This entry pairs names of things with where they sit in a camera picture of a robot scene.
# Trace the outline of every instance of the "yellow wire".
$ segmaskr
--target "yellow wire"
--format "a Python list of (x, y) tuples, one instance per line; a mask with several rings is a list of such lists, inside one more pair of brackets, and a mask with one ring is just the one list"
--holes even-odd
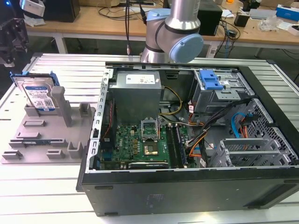
[(177, 114), (178, 112), (180, 112), (180, 110), (182, 109), (183, 106), (183, 101), (181, 100), (181, 98), (179, 97), (179, 95), (170, 87), (165, 86), (164, 88), (169, 89), (174, 95), (177, 96), (177, 98), (179, 99), (179, 107), (176, 111), (174, 112), (169, 112), (169, 113), (159, 113), (158, 115), (173, 115), (173, 114)]

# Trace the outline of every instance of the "hard drive label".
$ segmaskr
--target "hard drive label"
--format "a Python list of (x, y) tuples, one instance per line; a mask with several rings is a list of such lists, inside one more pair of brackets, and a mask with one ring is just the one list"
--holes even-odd
[(26, 86), (25, 91), (36, 109), (42, 111), (55, 110), (53, 100), (47, 95), (49, 91), (45, 86)]

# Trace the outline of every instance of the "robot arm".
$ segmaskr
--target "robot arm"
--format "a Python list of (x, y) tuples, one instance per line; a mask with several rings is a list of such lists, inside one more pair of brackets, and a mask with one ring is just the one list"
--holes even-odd
[(150, 10), (147, 18), (146, 47), (141, 62), (187, 63), (202, 50), (204, 41), (198, 34), (200, 0), (173, 0), (171, 10)]

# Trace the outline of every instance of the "ram slot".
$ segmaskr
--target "ram slot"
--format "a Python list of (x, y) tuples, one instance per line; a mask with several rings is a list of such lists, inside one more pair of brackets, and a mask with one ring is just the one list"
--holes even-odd
[(178, 160), (175, 152), (171, 126), (166, 126), (166, 139), (171, 168), (178, 168)]
[(176, 153), (176, 160), (177, 160), (177, 165), (178, 168), (184, 168), (183, 161), (182, 161), (182, 156), (181, 156), (181, 148), (182, 146), (182, 141), (180, 136), (178, 135), (178, 127), (174, 126), (172, 127), (172, 139), (174, 143), (174, 149)]

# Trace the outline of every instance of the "wooden table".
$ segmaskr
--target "wooden table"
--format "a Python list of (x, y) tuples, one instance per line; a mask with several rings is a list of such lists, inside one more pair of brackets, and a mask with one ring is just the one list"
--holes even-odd
[[(243, 4), (239, 1), (235, 1), (234, 4), (228, 4), (225, 1), (222, 6), (226, 9), (229, 9), (233, 13), (239, 11), (240, 7)], [(268, 9), (275, 10), (273, 7), (263, 7), (260, 6), (258, 9)], [(296, 23), (295, 21), (287, 20), (280, 18), (285, 22)], [(227, 22), (234, 24), (234, 18), (227, 18)], [(249, 19), (246, 27), (237, 27), (240, 32), (240, 38), (235, 42), (235, 46), (243, 46), (243, 47), (257, 47), (256, 56), (259, 56), (263, 48), (276, 48), (276, 49), (299, 49), (299, 37), (294, 36), (291, 33), (278, 29), (277, 31), (261, 31), (258, 27), (259, 20)], [(224, 38), (224, 30), (223, 28), (218, 28), (217, 35)]]
[[(235, 1), (234, 4), (228, 4), (225, 1), (222, 6), (236, 13), (242, 6), (242, 3)], [(111, 11), (117, 11), (119, 8), (113, 8)], [(123, 11), (110, 13), (110, 16), (124, 15)], [(233, 23), (234, 18), (226, 19)], [(262, 32), (258, 28), (259, 21), (249, 19), (245, 28), (239, 28), (241, 31), (240, 38), (236, 41), (235, 46), (257, 47), (257, 48), (276, 48), (276, 49), (299, 49), (299, 38), (287, 31), (268, 31)], [(50, 36), (54, 37), (57, 43), (59, 53), (67, 53), (64, 38), (89, 38), (89, 39), (110, 39), (126, 40), (124, 21), (116, 21), (105, 18), (98, 14), (96, 7), (81, 7), (80, 14), (73, 23), (64, 23), (56, 21), (46, 21), (45, 26), (29, 27), (27, 26), (28, 35)], [(130, 20), (130, 40), (145, 41), (146, 26), (143, 22), (135, 17)], [(209, 45), (207, 57), (214, 57), (218, 46), (224, 39), (224, 31), (219, 27), (216, 36), (204, 36), (205, 44)]]
[[(111, 11), (118, 11), (120, 8), (113, 8)], [(123, 11), (110, 13), (109, 16), (124, 15)], [(130, 40), (145, 41), (146, 26), (134, 16), (130, 20)], [(105, 18), (98, 14), (96, 7), (81, 7), (78, 17), (73, 23), (46, 21), (45, 26), (27, 26), (28, 35), (54, 37), (59, 53), (67, 53), (64, 38), (88, 38), (88, 39), (109, 39), (126, 40), (125, 22)], [(219, 46), (222, 37), (204, 36), (205, 44), (213, 47)]]

